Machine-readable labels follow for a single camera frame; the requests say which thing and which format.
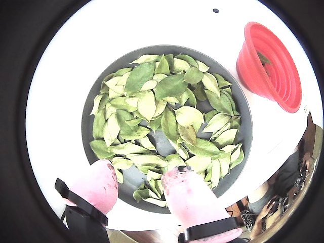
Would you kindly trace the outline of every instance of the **black strap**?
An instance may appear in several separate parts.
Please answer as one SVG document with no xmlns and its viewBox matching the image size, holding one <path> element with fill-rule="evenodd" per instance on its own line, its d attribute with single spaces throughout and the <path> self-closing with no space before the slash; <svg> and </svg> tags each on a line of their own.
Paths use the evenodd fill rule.
<svg viewBox="0 0 324 243">
<path fill-rule="evenodd" d="M 195 225 L 184 230 L 186 241 L 207 238 L 239 227 L 236 217 L 230 217 L 206 224 Z"/>
<path fill-rule="evenodd" d="M 67 185 L 61 179 L 57 178 L 55 182 L 55 189 L 61 194 L 63 198 L 66 198 L 76 204 L 81 210 L 85 211 L 94 219 L 98 220 L 103 225 L 108 225 L 108 218 L 96 207 L 88 203 L 79 195 L 75 194 L 73 191 L 67 187 Z"/>
</svg>

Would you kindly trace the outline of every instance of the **white table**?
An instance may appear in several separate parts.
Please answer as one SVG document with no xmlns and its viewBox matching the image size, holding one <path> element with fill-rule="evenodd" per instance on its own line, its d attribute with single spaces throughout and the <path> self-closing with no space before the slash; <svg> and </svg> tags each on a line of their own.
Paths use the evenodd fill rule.
<svg viewBox="0 0 324 243">
<path fill-rule="evenodd" d="M 323 128 L 321 98 L 311 64 L 290 30 L 269 9 L 254 0 L 159 3 L 93 0 L 64 24 L 40 60 L 28 97 L 26 137 L 35 177 L 59 217 L 64 202 L 54 189 L 56 178 L 70 185 L 89 167 L 80 129 L 88 92 L 111 62 L 137 48 L 159 44 L 193 48 L 217 60 L 239 80 L 235 63 L 244 26 L 256 21 L 270 28 L 291 53 L 302 82 L 301 108 L 289 114 L 243 87 L 251 107 L 253 142 L 242 174 L 220 197 L 223 207 L 259 187 L 285 162 L 306 129 L 309 111 L 314 123 Z M 119 230 L 178 224 L 172 215 L 146 212 L 119 199 L 107 216 L 108 227 Z"/>
</svg>

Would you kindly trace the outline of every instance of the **green leaf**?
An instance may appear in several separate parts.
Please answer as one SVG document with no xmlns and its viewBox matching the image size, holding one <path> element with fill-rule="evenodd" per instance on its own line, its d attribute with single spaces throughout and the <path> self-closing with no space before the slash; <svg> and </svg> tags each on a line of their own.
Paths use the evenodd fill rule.
<svg viewBox="0 0 324 243">
<path fill-rule="evenodd" d="M 211 75 L 208 72 L 205 72 L 204 76 L 201 79 L 201 82 L 208 90 L 214 92 L 218 98 L 220 97 L 221 93 L 217 85 L 217 80 L 213 75 Z"/>
<path fill-rule="evenodd" d="M 177 55 L 175 57 L 178 58 L 178 59 L 186 61 L 187 63 L 189 63 L 193 67 L 198 67 L 197 62 L 192 57 L 190 57 L 188 55 L 180 54 L 180 55 Z"/>
<path fill-rule="evenodd" d="M 228 121 L 231 119 L 231 116 L 218 113 L 213 116 L 213 118 L 208 122 L 207 126 L 204 128 L 202 132 L 215 132 L 220 130 Z"/>
<path fill-rule="evenodd" d="M 209 164 L 211 163 L 211 157 L 203 157 L 203 156 L 193 156 L 186 161 L 186 164 L 191 167 L 193 171 L 197 174 L 204 172 Z"/>
<path fill-rule="evenodd" d="M 205 120 L 207 121 L 207 123 L 209 123 L 209 121 L 214 117 L 214 115 L 218 114 L 219 112 L 216 110 L 211 110 L 210 112 L 205 114 Z"/>
<path fill-rule="evenodd" d="M 136 118 L 136 119 L 133 119 L 133 120 L 126 120 L 126 124 L 133 127 L 133 126 L 136 126 L 138 125 L 139 123 L 141 123 L 141 121 L 143 121 L 141 118 Z"/>
<path fill-rule="evenodd" d="M 95 115 L 92 127 L 92 136 L 94 139 L 103 137 L 103 127 L 105 126 L 105 110 L 99 110 Z"/>
<path fill-rule="evenodd" d="M 241 150 L 242 144 L 236 146 L 236 150 L 231 154 L 230 162 L 233 163 L 235 160 L 239 158 L 240 150 Z"/>
<path fill-rule="evenodd" d="M 194 123 L 204 123 L 203 114 L 191 106 L 183 106 L 175 110 L 177 122 L 183 126 L 188 127 Z"/>
<path fill-rule="evenodd" d="M 130 72 L 131 70 L 132 70 L 131 67 L 122 68 L 122 69 L 118 70 L 117 72 L 115 72 L 114 77 L 123 76 L 125 73 Z"/>
<path fill-rule="evenodd" d="M 239 157 L 231 163 L 230 169 L 233 169 L 235 166 L 240 164 L 243 161 L 243 159 L 244 159 L 244 152 L 242 148 L 240 148 Z"/>
<path fill-rule="evenodd" d="M 196 145 L 197 137 L 196 137 L 196 131 L 193 128 L 193 126 L 183 127 L 181 125 L 178 125 L 178 131 L 179 131 L 180 137 L 186 143 L 189 143 L 192 146 Z"/>
<path fill-rule="evenodd" d="M 189 84 L 197 84 L 201 81 L 203 76 L 204 74 L 200 72 L 198 68 L 192 67 L 184 74 L 184 81 Z"/>
<path fill-rule="evenodd" d="M 219 75 L 218 73 L 213 73 L 213 76 L 217 79 L 217 84 L 218 87 L 222 88 L 225 86 L 230 86 L 232 85 L 230 82 L 226 81 L 221 75 Z"/>
<path fill-rule="evenodd" d="M 184 74 L 168 76 L 162 79 L 156 86 L 155 96 L 157 100 L 165 97 L 177 97 L 182 95 L 188 86 L 188 83 L 183 82 Z"/>
<path fill-rule="evenodd" d="M 145 54 L 140 56 L 138 59 L 134 60 L 132 63 L 146 63 L 146 62 L 155 62 L 158 58 L 158 55 L 149 55 Z"/>
<path fill-rule="evenodd" d="M 230 163 L 231 154 L 225 153 L 223 157 L 219 158 L 220 163 L 220 177 L 223 178 L 229 172 L 229 163 Z"/>
<path fill-rule="evenodd" d="M 164 161 L 164 158 L 161 159 L 158 155 L 135 155 L 130 158 L 133 163 L 138 166 L 146 166 L 147 164 L 159 166 L 159 167 L 165 167 L 168 165 L 167 162 Z"/>
<path fill-rule="evenodd" d="M 156 87 L 156 85 L 157 85 L 157 81 L 150 79 L 143 85 L 143 87 L 141 88 L 141 91 L 152 90 Z"/>
<path fill-rule="evenodd" d="M 128 98 L 127 97 L 118 97 L 113 99 L 110 103 L 112 107 L 115 107 L 116 109 L 122 109 L 122 110 L 126 110 L 128 112 L 134 112 L 135 110 L 137 110 L 137 106 L 130 106 L 126 100 Z"/>
<path fill-rule="evenodd" d="M 163 73 L 163 74 L 170 73 L 168 61 L 166 60 L 164 55 L 161 56 L 159 64 L 158 64 L 157 68 L 155 69 L 154 73 Z"/>
<path fill-rule="evenodd" d="M 136 144 L 133 143 L 123 143 L 123 144 L 119 144 L 116 146 L 111 146 L 109 148 L 109 150 L 115 154 L 130 154 L 130 153 L 147 153 L 149 152 L 149 150 L 147 150 L 146 148 L 143 148 L 141 146 L 138 146 Z"/>
<path fill-rule="evenodd" d="M 139 189 L 139 190 L 134 191 L 134 193 L 133 193 L 133 198 L 137 202 L 139 202 L 142 199 L 147 199 L 147 198 L 151 198 L 151 197 L 158 199 L 158 196 L 148 188 L 143 189 L 143 190 Z"/>
<path fill-rule="evenodd" d="M 207 72 L 209 70 L 209 67 L 206 64 L 204 64 L 203 62 L 199 62 L 197 60 L 196 60 L 196 62 L 198 64 L 199 71 L 201 71 L 201 72 Z"/>
<path fill-rule="evenodd" d="M 177 143 L 178 132 L 177 132 L 176 116 L 168 107 L 166 107 L 163 112 L 163 116 L 161 119 L 161 127 L 164 135 L 169 140 L 173 141 L 174 143 Z"/>
<path fill-rule="evenodd" d="M 138 112 L 146 118 L 147 121 L 150 121 L 155 114 L 155 97 L 154 93 L 146 91 L 139 99 L 137 103 Z"/>
<path fill-rule="evenodd" d="M 127 170 L 133 164 L 134 163 L 131 160 L 125 158 L 115 157 L 112 159 L 112 165 L 114 166 L 115 169 Z"/>
<path fill-rule="evenodd" d="M 160 179 L 161 178 L 161 174 L 160 173 L 157 173 L 157 172 L 154 172 L 154 171 L 151 171 L 151 170 L 148 170 L 147 171 L 147 181 L 150 181 L 150 180 L 157 180 L 157 179 Z"/>
<path fill-rule="evenodd" d="M 172 73 L 179 73 L 181 71 L 187 71 L 190 68 L 189 63 L 184 60 L 174 58 L 173 67 L 171 68 Z"/>
<path fill-rule="evenodd" d="M 109 151 L 109 149 L 106 146 L 105 141 L 103 141 L 103 140 L 91 141 L 90 147 L 98 159 L 109 158 L 109 157 L 115 155 L 113 152 Z"/>
<path fill-rule="evenodd" d="M 150 203 L 150 204 L 155 204 L 161 208 L 165 207 L 167 205 L 167 202 L 166 201 L 162 201 L 162 200 L 159 200 L 159 199 L 155 199 L 155 198 L 147 198 L 147 199 L 143 199 L 144 201 Z"/>
<path fill-rule="evenodd" d="M 100 101 L 101 101 L 102 97 L 103 97 L 102 94 L 97 95 L 95 97 L 95 99 L 93 100 L 93 108 L 92 108 L 92 111 L 91 111 L 90 115 L 93 115 L 93 114 L 97 114 L 98 113 L 99 104 L 100 104 Z"/>
<path fill-rule="evenodd" d="M 154 63 L 144 63 L 135 67 L 127 79 L 125 92 L 139 91 L 148 80 L 153 78 L 154 69 Z"/>
<path fill-rule="evenodd" d="M 155 132 L 161 127 L 161 119 L 162 117 L 156 119 L 156 120 L 151 120 L 149 127 Z"/>
<path fill-rule="evenodd" d="M 188 95 L 189 105 L 190 105 L 191 107 L 196 108 L 196 106 L 197 106 L 197 100 L 196 100 L 196 97 L 195 97 L 195 95 L 193 94 L 193 92 L 192 92 L 190 89 L 186 89 L 185 93 Z"/>
<path fill-rule="evenodd" d="M 103 139 L 109 147 L 119 134 L 120 127 L 118 125 L 116 114 L 112 114 L 103 127 Z"/>
<path fill-rule="evenodd" d="M 219 183 L 220 178 L 220 163 L 219 160 L 212 160 L 213 166 L 212 166 L 212 176 L 211 176 L 211 182 L 213 184 L 212 188 L 217 187 Z"/>
<path fill-rule="evenodd" d="M 215 144 L 218 147 L 225 147 L 226 145 L 232 144 L 236 137 L 237 129 L 229 129 L 224 131 L 219 137 L 215 140 Z"/>
<path fill-rule="evenodd" d="M 204 85 L 202 83 L 198 83 L 197 87 L 192 91 L 196 98 L 200 101 L 207 100 L 207 96 L 204 92 Z"/>
<path fill-rule="evenodd" d="M 198 156 L 211 157 L 223 153 L 223 151 L 220 151 L 214 143 L 201 138 L 197 138 L 195 147 L 187 143 L 185 143 L 185 145 L 191 153 Z"/>
<path fill-rule="evenodd" d="M 151 143 L 147 136 L 140 139 L 140 145 L 148 150 L 156 151 L 155 146 Z"/>
<path fill-rule="evenodd" d="M 221 93 L 220 98 L 217 98 L 216 94 L 210 90 L 205 90 L 210 105 L 220 113 L 227 115 L 234 115 L 232 105 L 228 97 Z"/>
<path fill-rule="evenodd" d="M 151 131 L 148 128 L 137 126 L 137 130 L 133 131 L 131 133 L 125 134 L 120 133 L 119 135 L 125 139 L 125 140 L 134 140 L 134 139 L 141 139 L 144 138 L 147 134 L 149 134 Z"/>
</svg>

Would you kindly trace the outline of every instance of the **red collapsible bowl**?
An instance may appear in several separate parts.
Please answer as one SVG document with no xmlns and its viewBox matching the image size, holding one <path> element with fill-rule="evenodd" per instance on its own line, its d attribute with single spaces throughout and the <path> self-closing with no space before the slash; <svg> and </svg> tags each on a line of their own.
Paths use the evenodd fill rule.
<svg viewBox="0 0 324 243">
<path fill-rule="evenodd" d="M 286 47 L 271 30 L 256 22 L 248 23 L 244 34 L 245 41 L 236 62 L 243 85 L 251 92 L 277 102 L 285 111 L 297 112 L 302 100 L 301 84 Z M 263 67 L 257 52 L 267 57 L 271 64 Z"/>
</svg>

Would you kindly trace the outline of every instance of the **person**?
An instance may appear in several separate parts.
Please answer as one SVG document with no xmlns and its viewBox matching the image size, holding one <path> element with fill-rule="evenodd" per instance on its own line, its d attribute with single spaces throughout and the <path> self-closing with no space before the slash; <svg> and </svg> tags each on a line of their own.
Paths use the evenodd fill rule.
<svg viewBox="0 0 324 243">
<path fill-rule="evenodd" d="M 250 239 L 263 233 L 280 217 L 282 205 L 279 205 L 274 214 L 270 214 L 275 204 L 271 201 L 274 198 L 281 198 L 280 201 L 285 203 L 288 201 L 287 193 L 300 180 L 301 165 L 308 166 L 309 158 L 309 153 L 304 153 L 302 140 L 279 170 L 248 195 L 248 208 L 241 211 L 241 217 L 247 230 L 251 232 Z"/>
</svg>

